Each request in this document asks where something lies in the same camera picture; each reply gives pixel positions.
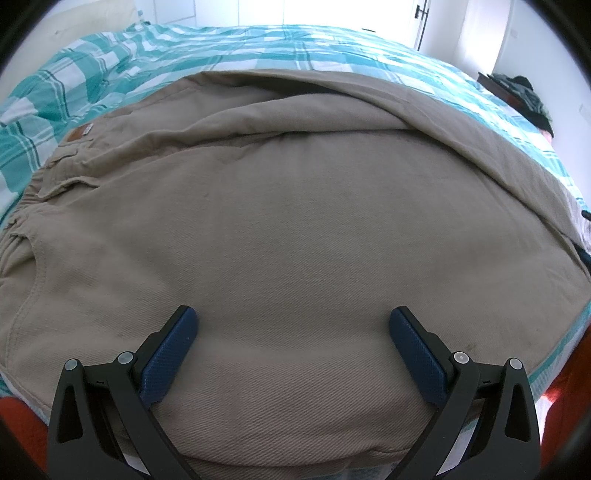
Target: mattress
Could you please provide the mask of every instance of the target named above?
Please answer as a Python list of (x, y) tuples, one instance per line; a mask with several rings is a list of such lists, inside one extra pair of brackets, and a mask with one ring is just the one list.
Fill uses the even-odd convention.
[[(72, 128), (140, 101), (188, 74), (270, 68), (360, 73), (426, 93), (517, 146), (584, 206), (578, 188), (533, 125), (458, 69), (400, 44), (335, 27), (136, 24), (117, 33), (90, 35), (60, 50), (0, 106), (0, 142), (5, 145), (0, 154), (2, 223), (32, 173)], [(586, 232), (582, 237), (588, 247)], [(546, 362), (530, 374), (534, 397), (557, 375), (590, 315), (587, 305)], [(7, 385), (0, 384), (0, 391), (18, 395)]]

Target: teal plaid duvet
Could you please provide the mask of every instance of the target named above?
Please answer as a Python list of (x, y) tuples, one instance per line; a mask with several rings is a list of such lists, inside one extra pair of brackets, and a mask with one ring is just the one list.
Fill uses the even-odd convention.
[[(6, 221), (32, 173), (72, 128), (186, 75), (246, 69), (338, 70), (415, 88), (502, 135), (552, 172), (584, 206), (578, 188), (533, 125), (460, 70), (400, 44), (335, 27), (136, 24), (75, 41), (24, 79), (0, 105), (0, 223)], [(557, 375), (589, 316), (590, 306), (547, 362), (532, 372), (534, 397)], [(0, 379), (3, 395), (10, 391)], [(383, 469), (363, 469), (345, 475), (361, 480), (383, 473)]]

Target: orange fabric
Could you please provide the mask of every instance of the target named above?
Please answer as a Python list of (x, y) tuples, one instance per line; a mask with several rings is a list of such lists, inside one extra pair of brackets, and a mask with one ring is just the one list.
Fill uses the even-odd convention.
[(21, 400), (0, 398), (0, 417), (43, 471), (47, 469), (47, 426)]
[(583, 415), (591, 407), (591, 327), (552, 382), (546, 397), (553, 401), (542, 439), (542, 465), (564, 445)]

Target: leather patch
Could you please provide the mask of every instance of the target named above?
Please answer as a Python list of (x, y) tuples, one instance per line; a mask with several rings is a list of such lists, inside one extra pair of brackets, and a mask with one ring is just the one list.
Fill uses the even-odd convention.
[(74, 130), (70, 131), (69, 135), (66, 138), (67, 142), (73, 142), (74, 140), (79, 140), (85, 135), (90, 132), (93, 124), (84, 124), (79, 127), (76, 127)]

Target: dark clothing pile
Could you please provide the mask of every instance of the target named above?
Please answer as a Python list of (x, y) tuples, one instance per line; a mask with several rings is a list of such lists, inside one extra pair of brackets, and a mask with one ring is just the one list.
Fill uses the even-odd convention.
[(524, 107), (516, 108), (521, 115), (527, 118), (537, 128), (546, 130), (554, 138), (554, 131), (550, 125), (550, 115), (548, 109), (544, 106), (540, 97), (534, 93), (530, 81), (526, 77), (518, 75), (517, 77), (510, 78), (502, 73), (493, 73), (489, 75), (489, 78), (497, 82), (509, 93), (520, 99)]

